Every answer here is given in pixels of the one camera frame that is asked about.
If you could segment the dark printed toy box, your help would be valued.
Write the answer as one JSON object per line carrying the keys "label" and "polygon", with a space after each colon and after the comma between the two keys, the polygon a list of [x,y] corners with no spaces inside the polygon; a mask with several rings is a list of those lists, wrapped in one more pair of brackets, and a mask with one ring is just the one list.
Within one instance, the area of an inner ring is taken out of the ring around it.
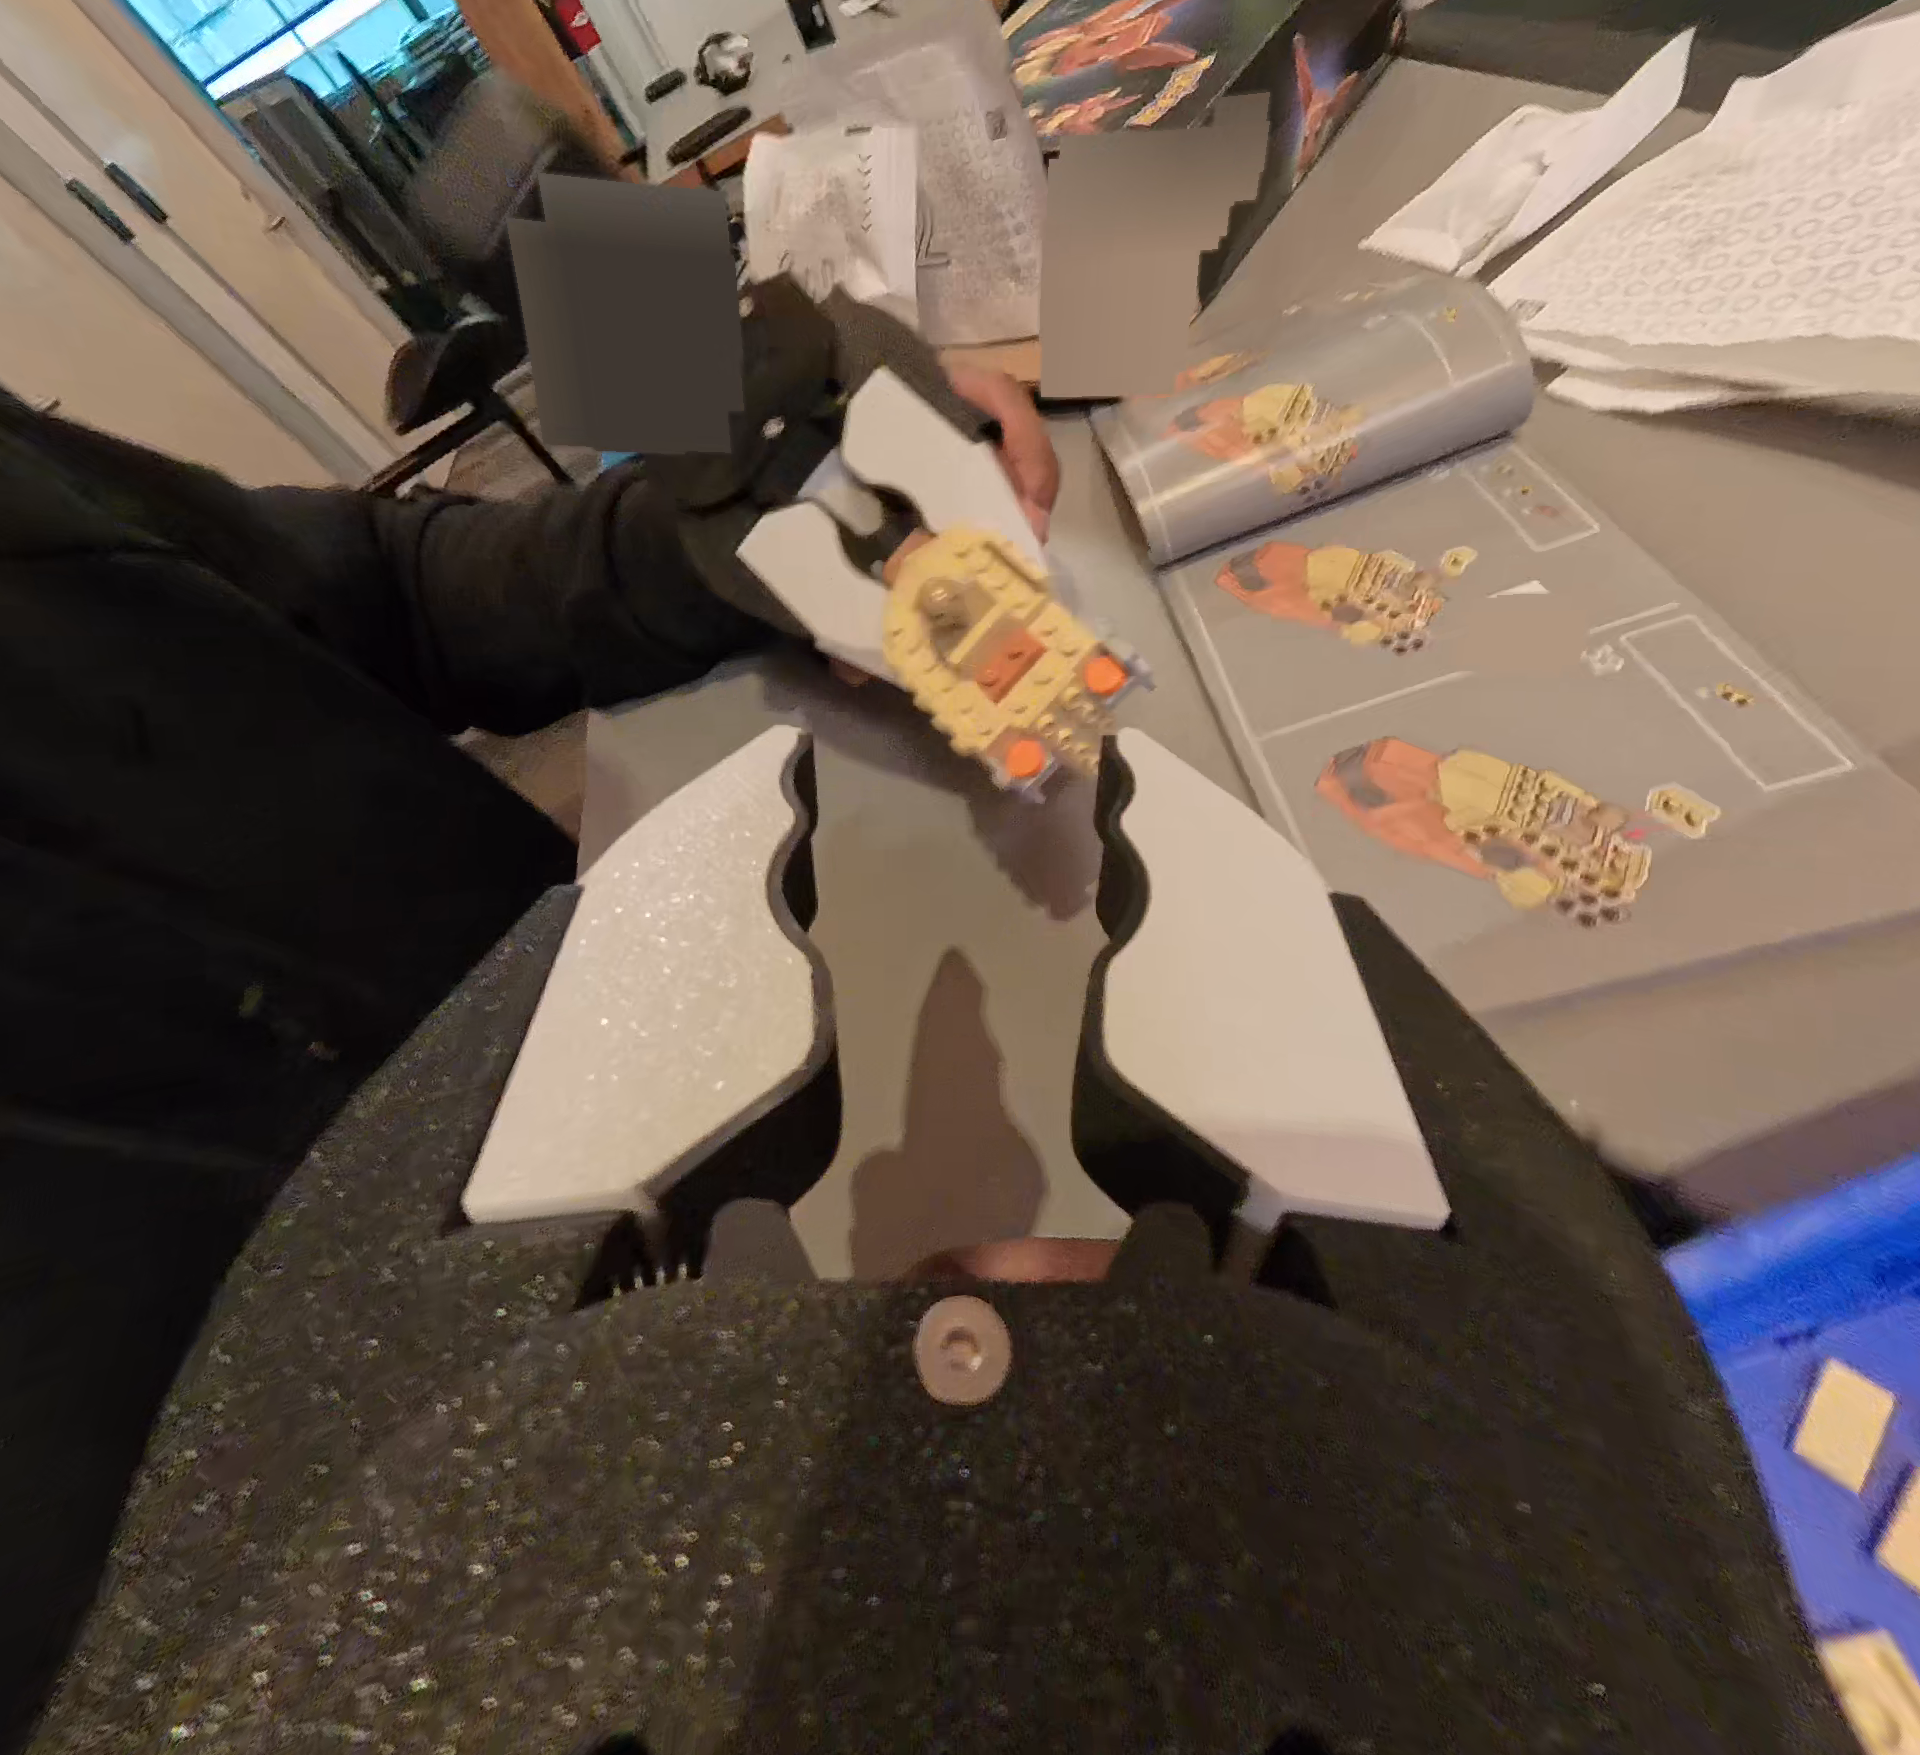
{"label": "dark printed toy box", "polygon": [[1406,0],[1041,0],[1011,28],[1008,50],[1049,150],[1191,132],[1237,96],[1265,104],[1261,184],[1200,268],[1211,304],[1384,74],[1405,28]]}

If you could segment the white crumpled paper bag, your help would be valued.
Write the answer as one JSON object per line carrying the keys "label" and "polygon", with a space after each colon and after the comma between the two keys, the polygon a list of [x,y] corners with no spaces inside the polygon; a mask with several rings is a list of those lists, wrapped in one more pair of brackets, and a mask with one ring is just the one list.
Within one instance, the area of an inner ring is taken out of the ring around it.
{"label": "white crumpled paper bag", "polygon": [[1361,250],[1472,278],[1605,184],[1678,108],[1697,30],[1668,40],[1603,106],[1527,106],[1456,158]]}

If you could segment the pile of tan bricks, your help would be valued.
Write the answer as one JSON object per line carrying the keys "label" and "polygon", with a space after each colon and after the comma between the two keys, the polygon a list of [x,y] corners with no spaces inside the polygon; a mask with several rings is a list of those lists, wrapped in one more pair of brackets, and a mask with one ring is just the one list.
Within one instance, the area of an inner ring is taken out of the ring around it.
{"label": "pile of tan bricks", "polygon": [[[1826,1362],[1790,1440],[1790,1454],[1861,1500],[1894,1422],[1898,1400],[1843,1362]],[[1824,1640],[1822,1666],[1863,1751],[1918,1751],[1918,1680],[1885,1628]]]}

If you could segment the white circle-print paper bag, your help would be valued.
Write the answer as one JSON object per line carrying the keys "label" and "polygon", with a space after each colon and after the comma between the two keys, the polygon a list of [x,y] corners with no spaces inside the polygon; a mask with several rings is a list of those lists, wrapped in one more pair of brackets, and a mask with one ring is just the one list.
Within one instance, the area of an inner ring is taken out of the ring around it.
{"label": "white circle-print paper bag", "polygon": [[1917,418],[1918,16],[1728,88],[1494,282],[1548,392],[1603,414]]}

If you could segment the person's left hand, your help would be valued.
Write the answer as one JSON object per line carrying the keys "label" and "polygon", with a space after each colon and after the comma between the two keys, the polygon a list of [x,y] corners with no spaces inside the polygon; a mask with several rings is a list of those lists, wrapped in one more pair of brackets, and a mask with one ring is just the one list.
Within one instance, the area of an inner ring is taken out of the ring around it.
{"label": "person's left hand", "polygon": [[967,362],[943,364],[973,432],[986,440],[1041,546],[1061,498],[1063,470],[1033,394],[1019,378]]}

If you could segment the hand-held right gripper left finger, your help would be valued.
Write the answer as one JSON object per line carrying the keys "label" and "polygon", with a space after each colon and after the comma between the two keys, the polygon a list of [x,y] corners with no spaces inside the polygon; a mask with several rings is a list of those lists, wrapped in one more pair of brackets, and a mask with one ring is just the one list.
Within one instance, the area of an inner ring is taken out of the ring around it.
{"label": "hand-held right gripper left finger", "polygon": [[735,1202],[781,1212],[842,1140],[813,942],[813,738],[777,724],[590,866],[460,1198],[471,1226],[638,1224],[699,1268]]}

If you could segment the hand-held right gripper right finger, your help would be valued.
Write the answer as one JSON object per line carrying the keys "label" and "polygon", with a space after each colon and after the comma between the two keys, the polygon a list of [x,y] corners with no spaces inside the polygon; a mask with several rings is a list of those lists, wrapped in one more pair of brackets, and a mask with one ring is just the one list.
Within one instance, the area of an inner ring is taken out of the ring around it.
{"label": "hand-held right gripper right finger", "polygon": [[1071,1146],[1124,1216],[1265,1260],[1309,1222],[1447,1240],[1452,1204],[1329,884],[1141,730],[1102,748]]}

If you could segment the grey desk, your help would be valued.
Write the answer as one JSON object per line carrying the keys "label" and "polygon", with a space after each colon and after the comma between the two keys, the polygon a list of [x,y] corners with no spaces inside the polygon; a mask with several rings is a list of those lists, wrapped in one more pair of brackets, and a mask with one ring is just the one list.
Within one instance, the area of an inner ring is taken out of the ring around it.
{"label": "grey desk", "polygon": [[[1426,6],[1434,0],[1412,0]],[[1358,242],[1500,114],[1584,96],[1391,70],[1216,304],[1325,294],[1382,266]],[[1237,800],[1248,784],[1141,572],[1089,428],[1056,420],[1069,574],[1154,668],[1131,718]],[[1524,440],[1906,782],[1917,782],[1917,438],[1765,408],[1682,420],[1545,400]],[[582,870],[767,724],[814,734],[818,946],[838,1008],[842,1140],[794,1210],[817,1272],[890,1278],[955,1244],[1113,1240],[1071,1138],[1100,936],[1093,796],[977,822],[959,766],[810,662],[745,664],[589,720]],[[1611,1160],[1711,1216],[1822,1192],[1917,1150],[1917,920],[1506,1010],[1500,1048]]]}

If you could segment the blue plastic bin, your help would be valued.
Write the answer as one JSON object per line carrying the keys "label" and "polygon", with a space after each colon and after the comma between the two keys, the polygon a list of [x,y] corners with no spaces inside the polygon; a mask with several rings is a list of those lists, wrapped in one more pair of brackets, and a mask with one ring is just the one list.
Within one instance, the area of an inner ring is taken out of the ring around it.
{"label": "blue plastic bin", "polygon": [[[1756,1462],[1821,1646],[1885,1628],[1918,1678],[1918,1160],[1675,1248],[1668,1274]],[[1898,1402],[1861,1500],[1792,1438],[1826,1362]]]}

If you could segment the black office chair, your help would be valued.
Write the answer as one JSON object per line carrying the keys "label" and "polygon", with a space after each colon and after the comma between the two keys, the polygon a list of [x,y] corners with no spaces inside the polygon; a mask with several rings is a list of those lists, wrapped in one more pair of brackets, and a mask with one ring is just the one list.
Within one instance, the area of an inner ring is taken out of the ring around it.
{"label": "black office chair", "polygon": [[402,214],[444,302],[441,328],[420,328],[396,350],[387,378],[387,422],[400,436],[438,424],[371,482],[396,494],[489,428],[507,428],[559,486],[571,476],[520,418],[503,384],[527,366],[513,228],[540,222],[542,180],[617,180],[618,168],[582,126],[505,72],[479,78],[406,186]]}

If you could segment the tan brick-built model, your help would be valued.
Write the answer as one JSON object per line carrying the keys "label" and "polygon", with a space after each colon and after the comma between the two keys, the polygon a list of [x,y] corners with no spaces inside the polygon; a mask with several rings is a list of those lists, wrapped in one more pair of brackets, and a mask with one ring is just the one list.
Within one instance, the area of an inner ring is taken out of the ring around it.
{"label": "tan brick-built model", "polygon": [[1093,778],[1119,710],[1150,688],[1141,654],[1086,624],[998,532],[932,534],[894,558],[882,590],[890,678],[1001,794],[1037,802]]}

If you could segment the grey instruction booklet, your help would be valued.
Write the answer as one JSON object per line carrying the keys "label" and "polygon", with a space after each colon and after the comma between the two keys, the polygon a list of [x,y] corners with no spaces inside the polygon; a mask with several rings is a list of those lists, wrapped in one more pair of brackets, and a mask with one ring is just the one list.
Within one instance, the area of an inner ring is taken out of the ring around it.
{"label": "grey instruction booklet", "polygon": [[1265,818],[1472,1008],[1917,916],[1917,792],[1520,432],[1472,280],[1090,416]]}

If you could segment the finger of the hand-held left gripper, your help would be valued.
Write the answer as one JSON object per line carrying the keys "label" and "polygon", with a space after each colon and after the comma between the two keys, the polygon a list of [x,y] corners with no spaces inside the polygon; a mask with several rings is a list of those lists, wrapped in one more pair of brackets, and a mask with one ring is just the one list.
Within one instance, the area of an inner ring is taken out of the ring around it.
{"label": "finger of the hand-held left gripper", "polygon": [[887,668],[892,592],[851,542],[888,526],[878,500],[799,500],[759,520],[736,556],[827,658]]}
{"label": "finger of the hand-held left gripper", "polygon": [[878,370],[847,404],[844,464],[870,490],[911,504],[931,534],[977,528],[1041,544],[997,448],[969,438],[894,372]]}

